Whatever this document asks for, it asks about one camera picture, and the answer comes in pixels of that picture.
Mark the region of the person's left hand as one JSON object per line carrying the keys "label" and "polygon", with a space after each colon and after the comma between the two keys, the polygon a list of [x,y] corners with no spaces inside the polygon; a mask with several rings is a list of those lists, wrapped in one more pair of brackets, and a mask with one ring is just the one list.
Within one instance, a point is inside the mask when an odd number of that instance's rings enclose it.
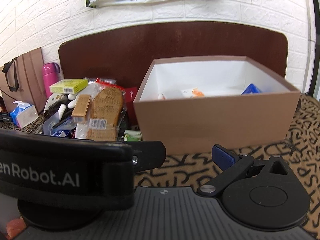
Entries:
{"label": "person's left hand", "polygon": [[16,218],[7,223],[7,239],[14,239],[17,235],[27,228],[26,223],[22,218]]}

